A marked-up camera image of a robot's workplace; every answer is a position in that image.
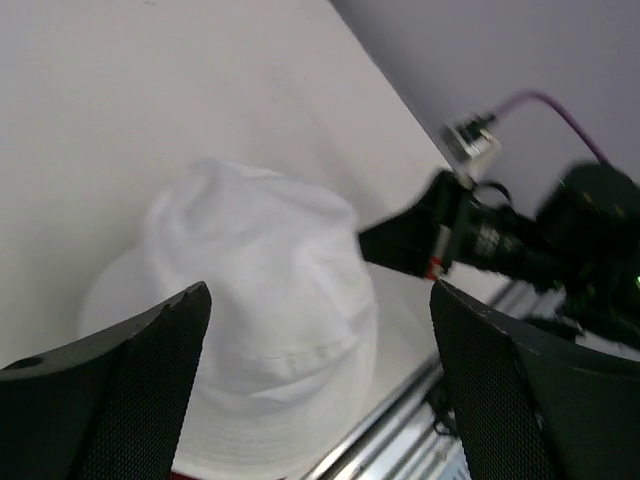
hat crown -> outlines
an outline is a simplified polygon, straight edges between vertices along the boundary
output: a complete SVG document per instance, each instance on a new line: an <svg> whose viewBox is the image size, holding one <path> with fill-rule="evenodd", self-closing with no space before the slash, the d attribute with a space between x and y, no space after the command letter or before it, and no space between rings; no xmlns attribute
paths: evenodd
<svg viewBox="0 0 640 480"><path fill-rule="evenodd" d="M159 297L207 283L199 377L219 401L303 400L374 328L356 221L322 187L219 160L198 162L159 196L145 258Z"/></svg>

hat brim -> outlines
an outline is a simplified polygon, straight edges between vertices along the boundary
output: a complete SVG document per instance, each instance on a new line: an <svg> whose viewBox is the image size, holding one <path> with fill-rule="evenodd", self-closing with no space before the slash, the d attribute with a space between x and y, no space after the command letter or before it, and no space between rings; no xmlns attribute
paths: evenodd
<svg viewBox="0 0 640 480"><path fill-rule="evenodd" d="M140 247L114 261L87 296L80 335L162 301L154 298L147 275ZM277 480L304 474L358 422L373 380L376 344L372 327L309 401L259 418L221 411L199 391L196 378L174 470L201 480Z"/></svg>

white surface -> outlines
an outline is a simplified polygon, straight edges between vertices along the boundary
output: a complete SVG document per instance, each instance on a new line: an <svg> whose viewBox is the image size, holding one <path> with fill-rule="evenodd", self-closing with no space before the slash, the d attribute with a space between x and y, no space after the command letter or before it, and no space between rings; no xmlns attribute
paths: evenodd
<svg viewBox="0 0 640 480"><path fill-rule="evenodd" d="M89 282L196 158L321 183L362 224L445 166L323 0L5 1L0 58L0 364L73 339ZM370 406L434 349L429 286L372 271ZM454 278L479 298L500 283Z"/></svg>

cable connector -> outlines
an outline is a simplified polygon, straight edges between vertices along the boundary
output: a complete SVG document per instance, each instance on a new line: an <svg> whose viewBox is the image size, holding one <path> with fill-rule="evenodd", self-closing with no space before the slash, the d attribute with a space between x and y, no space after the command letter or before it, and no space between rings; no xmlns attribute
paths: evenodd
<svg viewBox="0 0 640 480"><path fill-rule="evenodd" d="M447 148L460 162L456 173L465 188L473 188L502 151L500 142L489 131L495 120L493 114L472 115L461 122L446 125L441 131Z"/></svg>
<svg viewBox="0 0 640 480"><path fill-rule="evenodd" d="M445 125L440 137L453 157L466 164L491 148L493 137L489 133L489 126L495 120L493 114L471 115L462 121Z"/></svg>

gray wall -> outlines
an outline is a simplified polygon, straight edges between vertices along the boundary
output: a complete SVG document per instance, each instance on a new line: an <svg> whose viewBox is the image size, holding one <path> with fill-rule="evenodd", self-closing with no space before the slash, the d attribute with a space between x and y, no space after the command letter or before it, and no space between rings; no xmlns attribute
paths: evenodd
<svg viewBox="0 0 640 480"><path fill-rule="evenodd" d="M536 87L559 98L612 163L640 181L637 0L333 3L432 137L452 117ZM504 154L489 175L527 213L572 159L588 154L542 106L517 111L496 133Z"/></svg>

